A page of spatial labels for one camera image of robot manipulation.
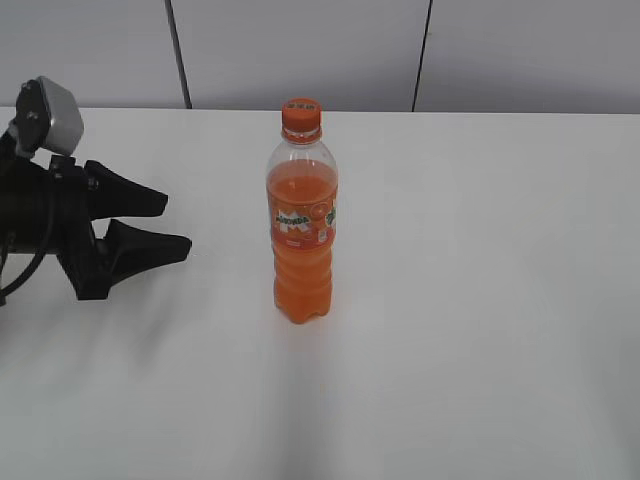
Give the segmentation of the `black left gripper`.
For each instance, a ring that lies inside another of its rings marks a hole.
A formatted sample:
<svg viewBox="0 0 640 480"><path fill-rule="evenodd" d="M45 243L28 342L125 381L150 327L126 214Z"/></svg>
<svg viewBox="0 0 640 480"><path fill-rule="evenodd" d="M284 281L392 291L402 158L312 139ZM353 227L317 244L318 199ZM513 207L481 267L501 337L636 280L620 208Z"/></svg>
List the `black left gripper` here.
<svg viewBox="0 0 640 480"><path fill-rule="evenodd" d="M140 230L117 217L158 217L168 196L95 160L79 166L54 155L47 169L16 163L1 177L1 266L11 254L31 259L1 299L16 293L53 255L80 301L108 298L132 276L186 260L192 241Z"/></svg>

